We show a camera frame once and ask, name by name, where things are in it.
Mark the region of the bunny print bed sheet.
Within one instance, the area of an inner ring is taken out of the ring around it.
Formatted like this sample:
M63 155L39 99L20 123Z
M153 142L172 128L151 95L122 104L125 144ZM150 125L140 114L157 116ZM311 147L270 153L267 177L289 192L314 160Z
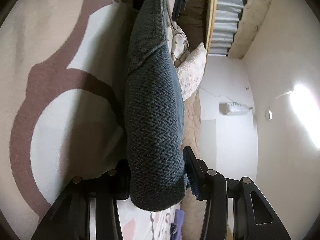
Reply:
M1 239L31 239L75 176L125 155L132 0L11 0L1 10Z

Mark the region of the grey curtain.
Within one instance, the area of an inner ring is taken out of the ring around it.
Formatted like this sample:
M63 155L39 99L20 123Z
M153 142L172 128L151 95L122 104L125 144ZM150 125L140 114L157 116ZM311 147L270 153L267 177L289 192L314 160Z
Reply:
M217 0L209 55L227 56L247 0Z

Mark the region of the round white ceiling fixture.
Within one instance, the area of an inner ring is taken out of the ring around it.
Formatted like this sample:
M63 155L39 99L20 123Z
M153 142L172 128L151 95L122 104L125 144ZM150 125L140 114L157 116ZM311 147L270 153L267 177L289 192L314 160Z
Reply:
M272 111L270 109L266 110L265 111L265 119L267 121L271 121L273 118L273 114L272 114Z

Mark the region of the fluffy pink pillow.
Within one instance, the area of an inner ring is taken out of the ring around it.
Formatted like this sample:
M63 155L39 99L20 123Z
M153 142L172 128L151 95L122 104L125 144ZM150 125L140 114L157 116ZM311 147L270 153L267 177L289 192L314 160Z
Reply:
M201 42L177 68L183 101L199 87L206 66L207 51Z

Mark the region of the purple cloth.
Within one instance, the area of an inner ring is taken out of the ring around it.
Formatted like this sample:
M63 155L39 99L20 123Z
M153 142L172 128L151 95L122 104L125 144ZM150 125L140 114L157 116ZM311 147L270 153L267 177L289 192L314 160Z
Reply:
M182 226L184 222L185 212L183 210L177 209L175 211L174 222L170 226L170 239L180 240L182 239Z

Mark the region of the beige fleece blanket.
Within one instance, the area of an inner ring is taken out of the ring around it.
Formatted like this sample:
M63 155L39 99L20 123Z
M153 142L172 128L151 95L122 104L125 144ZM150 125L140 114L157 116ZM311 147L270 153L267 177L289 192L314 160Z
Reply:
M200 159L201 105L198 90L184 102L184 106L182 147L190 146L196 158ZM181 201L181 209L185 212L182 239L200 239L206 202L199 202L188 189Z

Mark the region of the beige curtain valance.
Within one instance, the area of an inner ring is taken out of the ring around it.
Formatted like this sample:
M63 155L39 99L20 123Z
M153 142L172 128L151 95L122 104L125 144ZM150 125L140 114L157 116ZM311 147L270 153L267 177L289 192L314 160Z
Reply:
M271 2L272 0L247 0L228 57L243 59L264 22Z

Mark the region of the wooden headboard shelf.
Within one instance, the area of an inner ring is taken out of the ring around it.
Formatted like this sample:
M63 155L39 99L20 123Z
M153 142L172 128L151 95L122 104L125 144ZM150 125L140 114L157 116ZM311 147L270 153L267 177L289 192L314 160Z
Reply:
M190 0L180 11L177 23L186 34L191 50L202 42L209 54L216 7L217 0Z

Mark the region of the blue knitted sweater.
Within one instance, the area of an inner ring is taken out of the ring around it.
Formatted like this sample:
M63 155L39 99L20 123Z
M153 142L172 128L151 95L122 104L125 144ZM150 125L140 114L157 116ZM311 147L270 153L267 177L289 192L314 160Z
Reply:
M165 210L187 187L184 102L167 43L165 0L144 0L133 25L124 103L131 201L143 210Z

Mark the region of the hanging white bottle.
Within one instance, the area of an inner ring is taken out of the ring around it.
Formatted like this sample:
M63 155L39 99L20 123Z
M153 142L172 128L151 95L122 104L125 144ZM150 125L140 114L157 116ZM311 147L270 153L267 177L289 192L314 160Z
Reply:
M246 115L252 110L252 107L238 102L221 102L219 103L219 111L223 115L238 116Z

